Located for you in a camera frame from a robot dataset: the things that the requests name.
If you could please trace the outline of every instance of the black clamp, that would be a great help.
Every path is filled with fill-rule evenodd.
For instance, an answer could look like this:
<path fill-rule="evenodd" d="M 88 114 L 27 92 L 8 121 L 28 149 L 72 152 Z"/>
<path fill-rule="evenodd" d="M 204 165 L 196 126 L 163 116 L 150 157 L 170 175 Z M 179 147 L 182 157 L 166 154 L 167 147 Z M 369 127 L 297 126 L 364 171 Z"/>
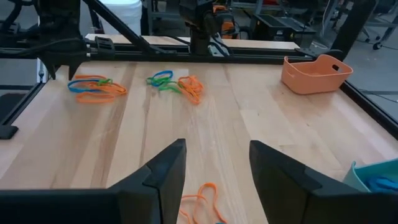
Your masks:
<path fill-rule="evenodd" d="M 110 38 L 95 37 L 94 42 L 101 58 L 113 59 L 114 58 L 114 44 Z"/>

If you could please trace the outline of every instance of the basket handle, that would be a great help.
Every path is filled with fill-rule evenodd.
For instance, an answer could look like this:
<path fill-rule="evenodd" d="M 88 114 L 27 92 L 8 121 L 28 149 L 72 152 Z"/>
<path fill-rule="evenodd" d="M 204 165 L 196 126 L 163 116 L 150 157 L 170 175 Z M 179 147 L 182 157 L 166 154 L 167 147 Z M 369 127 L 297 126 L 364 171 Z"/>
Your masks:
<path fill-rule="evenodd" d="M 338 60 L 337 58 L 334 58 L 330 55 L 320 55 L 318 57 L 320 60 L 332 60 L 333 62 L 331 63 L 332 69 L 336 70 L 338 73 L 353 73 L 354 70 L 343 63 L 342 61 Z"/>
<path fill-rule="evenodd" d="M 300 73 L 297 68 L 295 68 L 290 62 L 289 62 L 289 58 L 287 56 L 284 57 L 284 69 L 286 71 L 286 74 L 288 74 L 289 76 L 291 76 L 292 78 L 295 78 L 294 73 Z"/>

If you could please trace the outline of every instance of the orange rubber band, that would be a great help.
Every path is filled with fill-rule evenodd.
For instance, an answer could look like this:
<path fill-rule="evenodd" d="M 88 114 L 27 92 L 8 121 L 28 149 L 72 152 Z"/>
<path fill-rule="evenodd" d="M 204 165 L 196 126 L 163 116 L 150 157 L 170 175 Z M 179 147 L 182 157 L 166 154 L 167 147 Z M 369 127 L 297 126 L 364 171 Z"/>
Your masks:
<path fill-rule="evenodd" d="M 99 78 L 105 80 L 106 77 L 101 75 L 75 75 L 76 79 L 92 79 Z M 100 92 L 83 92 L 76 95 L 76 100 L 79 103 L 111 103 L 117 96 L 125 95 L 127 90 L 125 87 L 117 83 L 102 83 L 87 81 L 80 82 L 78 86 L 89 88 L 91 90 L 101 90 Z"/>
<path fill-rule="evenodd" d="M 199 188 L 198 193 L 196 195 L 185 195 L 185 196 L 183 196 L 181 198 L 181 199 L 185 199 L 185 198 L 189 198 L 189 197 L 196 197 L 197 198 L 197 200 L 195 202 L 195 206 L 193 208 L 193 223 L 194 224 L 198 224 L 199 223 L 198 220 L 197 220 L 198 199 L 202 198 L 207 203 L 207 199 L 202 195 L 203 189 L 206 188 L 206 187 L 211 187 L 211 188 L 214 189 L 215 194 L 214 194 L 214 197 L 213 197 L 213 210 L 215 211 L 218 219 L 221 220 L 223 223 L 227 224 L 228 222 L 223 218 L 223 216 L 221 215 L 220 211 L 217 208 L 218 189 L 217 189 L 217 185 L 214 184 L 214 183 L 205 183 Z M 183 216 L 185 216 L 187 218 L 188 224 L 191 224 L 191 219 L 189 218 L 188 213 L 185 210 L 183 210 L 182 208 L 180 208 L 179 212 Z"/>
<path fill-rule="evenodd" d="M 201 102 L 201 94 L 203 93 L 203 84 L 197 80 L 196 76 L 190 75 L 178 79 L 178 89 L 191 101 L 194 105 Z"/>

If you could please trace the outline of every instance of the orange part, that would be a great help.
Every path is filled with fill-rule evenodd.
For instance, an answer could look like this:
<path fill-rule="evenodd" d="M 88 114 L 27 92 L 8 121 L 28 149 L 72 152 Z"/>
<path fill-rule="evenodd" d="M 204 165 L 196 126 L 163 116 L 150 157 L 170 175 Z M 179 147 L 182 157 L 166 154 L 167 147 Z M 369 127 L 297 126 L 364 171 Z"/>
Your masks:
<path fill-rule="evenodd" d="M 195 224 L 198 224 L 198 223 L 199 223 L 198 220 L 197 220 L 198 199 L 199 199 L 199 198 L 202 198 L 202 199 L 204 199 L 204 200 L 206 201 L 206 203 L 207 203 L 207 199 L 202 195 L 203 189 L 206 188 L 206 187 L 211 187 L 211 188 L 214 189 L 215 194 L 214 194 L 214 197 L 213 197 L 213 210 L 215 211 L 215 213 L 216 213 L 218 219 L 221 220 L 223 223 L 227 224 L 228 222 L 225 220 L 225 218 L 223 218 L 223 216 L 221 215 L 220 211 L 219 211 L 218 208 L 217 208 L 217 198 L 218 198 L 218 189 L 217 189 L 217 185 L 214 184 L 214 183 L 210 183 L 210 182 L 209 182 L 209 183 L 203 184 L 203 185 L 199 188 L 198 194 L 196 194 L 196 195 L 185 195 L 185 196 L 182 197 L 182 199 L 185 199 L 185 198 L 188 198 L 188 197 L 196 197 L 196 198 L 197 198 L 197 201 L 195 202 L 195 206 L 194 206 L 194 208 L 193 208 L 193 222 L 194 222 Z M 188 213 L 187 213 L 186 211 L 182 210 L 181 208 L 180 208 L 180 213 L 181 213 L 183 216 L 185 216 L 185 217 L 187 218 L 188 224 L 191 224 L 191 220 L 190 220 L 190 218 L 189 218 Z"/>

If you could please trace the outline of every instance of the wooden tabletop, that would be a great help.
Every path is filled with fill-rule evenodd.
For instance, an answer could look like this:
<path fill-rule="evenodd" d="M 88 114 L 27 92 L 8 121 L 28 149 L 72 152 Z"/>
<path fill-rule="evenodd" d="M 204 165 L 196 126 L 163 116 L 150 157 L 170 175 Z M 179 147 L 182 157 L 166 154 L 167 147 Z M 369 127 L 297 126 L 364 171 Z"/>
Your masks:
<path fill-rule="evenodd" d="M 146 85 L 166 69 L 176 79 L 196 75 L 205 86 L 203 102 L 195 106 Z M 280 82 L 278 65 L 89 62 L 78 73 L 107 76 L 129 93 L 114 103 L 77 103 L 62 67 L 14 122 L 20 129 L 14 138 L 0 141 L 0 189 L 109 187 L 185 138 L 183 193 L 214 182 L 229 223 L 264 223 L 249 166 L 251 139 L 338 180 L 353 161 L 398 155 L 397 141 L 343 92 L 296 95 Z"/>

